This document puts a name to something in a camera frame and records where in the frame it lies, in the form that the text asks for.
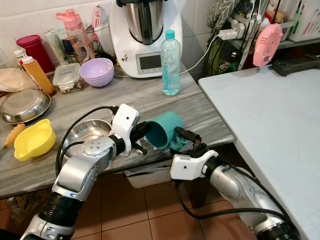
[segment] yellow knife handle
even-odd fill
[[[4,145],[10,147],[11,145],[14,144],[16,138],[18,137],[18,135],[25,130],[26,126],[24,123],[18,124],[8,135],[8,137],[6,138],[6,141],[4,143]]]

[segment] water bottle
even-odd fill
[[[161,44],[161,66],[163,92],[176,95],[180,91],[180,43],[175,39],[175,31],[167,30]]]

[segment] food processor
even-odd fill
[[[176,0],[116,0],[110,11],[110,31],[122,70],[133,78],[161,76],[160,46],[168,29],[175,31],[182,48]]]

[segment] knife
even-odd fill
[[[7,152],[8,148],[15,143],[16,138],[18,135],[25,130],[25,124],[21,123],[18,124],[8,135],[5,140],[4,145],[0,148],[0,158]]]

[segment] stainless steel bowl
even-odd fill
[[[81,122],[74,126],[74,128],[68,134],[68,137],[65,139],[62,151],[69,145],[74,142],[79,141],[90,141],[97,139],[101,136],[108,136],[111,131],[111,125],[107,121],[101,119],[91,119],[84,122]],[[80,148],[79,145],[74,145],[70,147],[66,152],[64,157],[69,159],[76,154]]]
[[[11,93],[0,106],[0,116],[8,124],[29,122],[49,108],[51,97],[35,89],[25,89]]]

